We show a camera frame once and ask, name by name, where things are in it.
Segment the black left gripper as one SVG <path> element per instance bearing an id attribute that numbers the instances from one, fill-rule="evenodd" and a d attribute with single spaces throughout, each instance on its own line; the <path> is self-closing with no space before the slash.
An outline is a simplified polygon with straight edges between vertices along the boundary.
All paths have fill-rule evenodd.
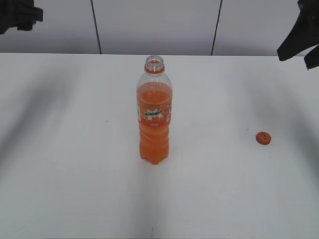
<path id="1" fill-rule="evenodd" d="M 10 28 L 32 31 L 37 22 L 43 22 L 43 9 L 36 7 L 33 0 L 0 0 L 0 33 Z"/>

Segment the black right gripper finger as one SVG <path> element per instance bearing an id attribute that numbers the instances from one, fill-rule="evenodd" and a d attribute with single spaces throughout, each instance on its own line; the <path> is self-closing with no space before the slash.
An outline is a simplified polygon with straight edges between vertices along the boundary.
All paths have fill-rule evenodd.
<path id="1" fill-rule="evenodd" d="M 308 48 L 319 45 L 319 2 L 299 0 L 299 16 L 287 38 L 277 49 L 280 61 L 286 61 Z"/>
<path id="2" fill-rule="evenodd" d="M 308 70 L 319 66 L 319 45 L 304 57 L 304 62 Z"/>

